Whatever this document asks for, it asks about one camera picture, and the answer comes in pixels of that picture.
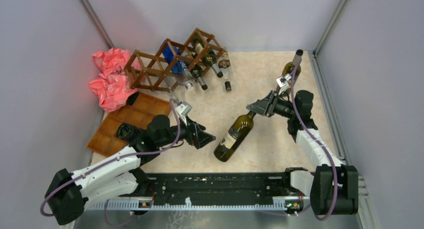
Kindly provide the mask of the clear labelled liquor bottle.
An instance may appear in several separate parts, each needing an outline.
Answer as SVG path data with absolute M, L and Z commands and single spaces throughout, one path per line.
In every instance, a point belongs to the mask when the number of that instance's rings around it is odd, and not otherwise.
M 218 66 L 223 73 L 224 87 L 227 92 L 232 91 L 231 78 L 232 78 L 232 66 L 230 62 L 229 54 L 226 50 L 224 50 L 223 54 L 219 58 Z

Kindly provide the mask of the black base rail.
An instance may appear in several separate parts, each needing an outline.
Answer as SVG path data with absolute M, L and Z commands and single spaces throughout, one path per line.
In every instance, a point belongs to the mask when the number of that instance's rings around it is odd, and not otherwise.
M 282 210 L 305 209 L 322 216 L 354 215 L 359 210 L 359 174 L 353 166 L 335 171 L 319 166 L 315 172 L 290 167 L 283 172 L 246 173 L 145 173 L 140 168 L 84 191 L 73 183 L 64 197 L 73 214 L 80 215 L 97 203 L 115 197 L 146 197 L 152 210 Z

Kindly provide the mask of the dark green wine bottle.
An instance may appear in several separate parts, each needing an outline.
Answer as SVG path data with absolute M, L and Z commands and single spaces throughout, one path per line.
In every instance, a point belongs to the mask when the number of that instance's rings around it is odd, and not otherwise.
M 191 42 L 195 52 L 197 54 L 200 54 L 200 52 L 205 48 L 204 42 L 202 41 L 202 39 L 200 38 L 199 35 L 196 35 L 194 37 L 194 39 Z M 221 71 L 221 69 L 219 68 L 217 62 L 218 62 L 218 58 L 217 55 L 215 54 L 215 52 L 212 49 L 208 49 L 206 51 L 206 53 L 204 54 L 204 56 L 202 57 L 201 61 L 208 67 L 211 67 L 212 70 L 215 72 L 215 74 L 217 75 L 218 78 L 222 78 L 223 77 L 223 72 Z
M 193 68 L 189 70 L 189 66 L 191 65 L 189 62 L 182 60 L 180 63 L 182 64 L 184 77 L 192 81 L 196 79 L 202 90 L 206 91 L 208 89 L 208 85 L 203 79 L 203 69 L 199 65 L 194 64 Z

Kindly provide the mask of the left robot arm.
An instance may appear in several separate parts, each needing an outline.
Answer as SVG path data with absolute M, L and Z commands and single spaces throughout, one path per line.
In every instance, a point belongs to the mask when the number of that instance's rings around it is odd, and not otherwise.
M 177 142 L 201 149 L 216 140 L 206 127 L 189 117 L 170 125 L 166 115 L 157 115 L 135 139 L 112 156 L 82 169 L 57 171 L 48 186 L 40 213 L 60 225 L 79 218 L 91 206 L 121 195 L 144 196 L 150 182 L 141 166 Z

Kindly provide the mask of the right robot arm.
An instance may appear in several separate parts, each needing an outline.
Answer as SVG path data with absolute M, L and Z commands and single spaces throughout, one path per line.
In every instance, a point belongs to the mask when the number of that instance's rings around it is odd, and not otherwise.
M 281 182 L 284 193 L 302 192 L 309 198 L 313 213 L 322 220 L 330 215 L 355 215 L 359 210 L 358 170 L 338 159 L 321 138 L 312 119 L 313 99 L 312 92 L 299 90 L 293 100 L 287 101 L 272 90 L 246 108 L 264 117 L 287 118 L 288 133 L 315 167 L 314 172 L 289 169 L 289 176 Z

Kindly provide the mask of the brown wooden wine rack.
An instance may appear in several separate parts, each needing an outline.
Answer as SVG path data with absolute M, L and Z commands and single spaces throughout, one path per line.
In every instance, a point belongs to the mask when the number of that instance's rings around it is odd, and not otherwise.
M 192 41 L 196 35 L 200 36 L 204 43 L 204 49 L 200 54 L 197 54 L 192 46 Z M 166 45 L 171 47 L 171 51 L 174 54 L 174 59 L 171 64 L 168 64 L 163 56 Z M 203 69 L 202 76 L 210 70 L 213 71 L 210 66 L 206 66 L 202 62 L 202 57 L 208 49 L 214 51 L 217 56 L 218 64 L 218 60 L 225 49 L 220 45 L 213 34 L 196 28 L 185 43 L 178 43 L 169 38 L 165 39 L 155 54 L 145 53 L 136 49 L 124 66 L 124 71 L 128 76 L 132 89 L 168 92 L 164 79 L 165 77 L 174 77 L 176 79 L 177 74 L 172 73 L 171 69 L 177 60 L 183 60 L 190 63 L 188 67 L 189 70 L 193 68 L 194 64 L 199 65 Z

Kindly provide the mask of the wooden compartment tray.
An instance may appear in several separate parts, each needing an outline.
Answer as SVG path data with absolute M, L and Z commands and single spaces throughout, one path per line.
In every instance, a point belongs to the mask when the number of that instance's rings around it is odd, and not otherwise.
M 107 114 L 86 147 L 94 153 L 109 157 L 128 144 L 117 137 L 117 131 L 122 124 L 145 130 L 153 117 L 168 116 L 170 112 L 168 101 L 137 92 L 128 98 L 126 105 Z

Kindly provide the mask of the pink plastic bag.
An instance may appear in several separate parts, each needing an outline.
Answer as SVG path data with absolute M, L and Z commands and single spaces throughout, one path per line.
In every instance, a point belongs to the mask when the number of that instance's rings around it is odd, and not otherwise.
M 128 49 L 111 48 L 97 51 L 92 55 L 94 64 L 99 69 L 98 77 L 88 83 L 89 88 L 98 97 L 98 104 L 105 112 L 114 112 L 126 105 L 130 96 L 136 93 L 124 67 L 130 60 Z

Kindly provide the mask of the blue square glass bottle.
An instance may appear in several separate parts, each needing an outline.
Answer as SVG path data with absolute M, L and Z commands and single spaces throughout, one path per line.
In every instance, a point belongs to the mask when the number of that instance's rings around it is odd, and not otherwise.
M 172 53 L 171 47 L 166 45 L 162 52 L 166 62 L 170 65 L 174 59 L 174 54 Z M 187 91 L 192 91 L 194 85 L 192 83 L 193 77 L 191 76 L 190 71 L 188 70 L 188 63 L 184 60 L 178 59 L 175 65 L 172 67 L 171 72 L 177 74 L 176 81 L 179 85 L 184 86 Z

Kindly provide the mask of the clear glass bottle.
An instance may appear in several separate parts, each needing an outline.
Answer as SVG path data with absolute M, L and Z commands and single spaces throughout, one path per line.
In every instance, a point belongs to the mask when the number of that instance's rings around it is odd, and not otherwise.
M 175 102 L 175 103 L 179 103 L 180 100 L 178 99 L 178 96 L 175 92 L 175 88 L 174 85 L 177 83 L 176 79 L 172 76 L 166 76 L 164 78 L 164 81 L 166 83 L 167 89 L 168 89 L 168 94 L 170 95 L 170 98 Z

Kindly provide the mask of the dark green wine bottle front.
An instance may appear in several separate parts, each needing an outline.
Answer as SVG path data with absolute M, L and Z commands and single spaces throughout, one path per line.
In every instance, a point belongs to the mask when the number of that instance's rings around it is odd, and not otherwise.
M 192 81 L 196 79 L 202 90 L 206 91 L 208 89 L 208 85 L 203 79 L 203 69 L 199 65 L 194 64 L 193 68 L 189 70 L 189 66 L 191 65 L 189 62 L 182 60 L 180 63 L 182 64 L 184 77 Z

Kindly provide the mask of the rolled dark belt upper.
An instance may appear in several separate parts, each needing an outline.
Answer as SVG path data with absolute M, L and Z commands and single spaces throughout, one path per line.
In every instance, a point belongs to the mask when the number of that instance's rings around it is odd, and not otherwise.
M 144 130 L 128 123 L 122 123 L 115 132 L 115 137 L 131 143 L 142 136 Z

